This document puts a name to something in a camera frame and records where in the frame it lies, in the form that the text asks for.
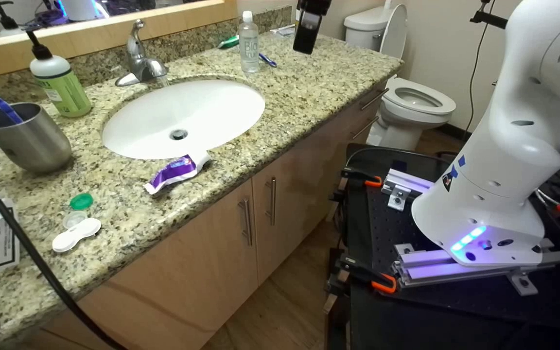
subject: wooden floor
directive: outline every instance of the wooden floor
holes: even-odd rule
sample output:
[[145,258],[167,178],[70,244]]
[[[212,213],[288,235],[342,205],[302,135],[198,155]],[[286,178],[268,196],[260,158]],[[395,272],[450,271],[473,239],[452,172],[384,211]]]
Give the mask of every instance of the wooden floor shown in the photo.
[[[458,151],[460,142],[437,131],[422,134],[417,152]],[[338,235],[322,222],[203,350],[321,350],[327,253]]]

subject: stainless steel tumbler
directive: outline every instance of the stainless steel tumbler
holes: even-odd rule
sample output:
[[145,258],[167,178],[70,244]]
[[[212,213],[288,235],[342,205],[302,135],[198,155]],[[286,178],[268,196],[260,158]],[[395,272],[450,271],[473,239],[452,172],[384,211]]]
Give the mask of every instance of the stainless steel tumbler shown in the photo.
[[0,110],[0,147],[14,164],[34,173],[48,173],[69,161],[69,139],[39,105],[10,105],[24,120],[14,124]]

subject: faucet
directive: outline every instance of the faucet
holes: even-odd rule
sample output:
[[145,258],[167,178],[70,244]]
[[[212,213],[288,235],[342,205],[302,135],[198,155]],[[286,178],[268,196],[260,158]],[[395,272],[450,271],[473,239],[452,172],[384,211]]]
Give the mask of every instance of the faucet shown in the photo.
[[146,51],[140,40],[140,29],[144,27],[141,19],[133,23],[131,35],[126,42],[127,63],[131,73],[116,80],[116,86],[125,87],[139,82],[145,82],[153,78],[162,77],[167,74],[167,68],[158,60],[147,58]]

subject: white sink basin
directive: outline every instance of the white sink basin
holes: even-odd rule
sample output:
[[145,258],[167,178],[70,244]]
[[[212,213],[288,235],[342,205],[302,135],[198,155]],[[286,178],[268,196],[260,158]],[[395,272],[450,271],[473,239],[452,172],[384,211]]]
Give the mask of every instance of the white sink basin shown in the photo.
[[250,129],[265,109],[254,89],[227,80],[197,80],[158,89],[120,109],[103,143],[136,159],[182,157],[221,146]]

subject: purple toothpaste tube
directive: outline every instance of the purple toothpaste tube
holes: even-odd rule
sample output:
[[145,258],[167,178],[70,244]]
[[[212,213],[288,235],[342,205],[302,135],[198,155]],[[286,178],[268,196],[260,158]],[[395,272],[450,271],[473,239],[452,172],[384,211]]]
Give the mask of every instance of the purple toothpaste tube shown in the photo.
[[198,175],[206,162],[211,160],[206,151],[190,153],[167,164],[150,182],[144,185],[149,194],[155,194],[169,184],[185,181]]

